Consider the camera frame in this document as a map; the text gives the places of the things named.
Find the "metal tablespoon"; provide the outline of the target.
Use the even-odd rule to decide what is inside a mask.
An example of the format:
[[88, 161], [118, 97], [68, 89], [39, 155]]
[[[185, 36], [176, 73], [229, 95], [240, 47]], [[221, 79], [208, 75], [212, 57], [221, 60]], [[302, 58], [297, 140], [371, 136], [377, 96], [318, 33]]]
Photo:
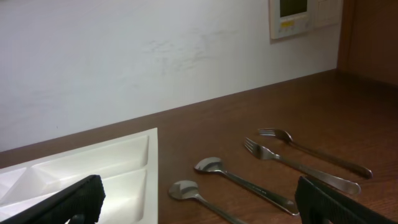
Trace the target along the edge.
[[224, 210], [218, 208], [217, 206], [211, 204], [205, 200], [198, 191], [198, 184], [191, 180], [180, 180], [171, 185], [169, 188], [169, 196], [175, 200], [197, 200], [207, 209], [216, 213], [220, 217], [224, 218], [227, 222], [232, 224], [246, 224], [246, 222], [228, 214]]

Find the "metal tablespoon farther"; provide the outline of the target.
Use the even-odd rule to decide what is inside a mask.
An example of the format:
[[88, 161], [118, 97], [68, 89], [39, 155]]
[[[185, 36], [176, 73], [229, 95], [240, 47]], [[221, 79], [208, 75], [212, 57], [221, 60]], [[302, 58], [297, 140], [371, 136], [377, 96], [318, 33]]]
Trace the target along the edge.
[[236, 184], [267, 200], [289, 215], [299, 215], [299, 210], [293, 200], [287, 199], [279, 194], [271, 192], [270, 190], [263, 189], [262, 187], [253, 184], [252, 182], [246, 181], [232, 172], [227, 171], [223, 166], [223, 161], [219, 157], [205, 158], [195, 165], [194, 169], [198, 172], [218, 172]]

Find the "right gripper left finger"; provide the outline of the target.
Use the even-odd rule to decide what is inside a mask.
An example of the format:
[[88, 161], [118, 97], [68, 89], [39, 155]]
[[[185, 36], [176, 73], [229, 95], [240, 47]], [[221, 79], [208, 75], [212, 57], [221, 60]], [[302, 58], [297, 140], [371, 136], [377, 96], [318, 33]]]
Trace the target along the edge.
[[1, 224], [95, 224], [105, 198], [101, 177], [89, 175]]

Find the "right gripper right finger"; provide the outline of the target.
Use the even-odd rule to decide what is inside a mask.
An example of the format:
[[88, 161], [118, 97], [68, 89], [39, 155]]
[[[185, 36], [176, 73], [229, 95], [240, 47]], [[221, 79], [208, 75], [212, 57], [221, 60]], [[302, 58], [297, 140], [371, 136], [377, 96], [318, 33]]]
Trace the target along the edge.
[[395, 224], [311, 177], [298, 179], [295, 202], [302, 224]]

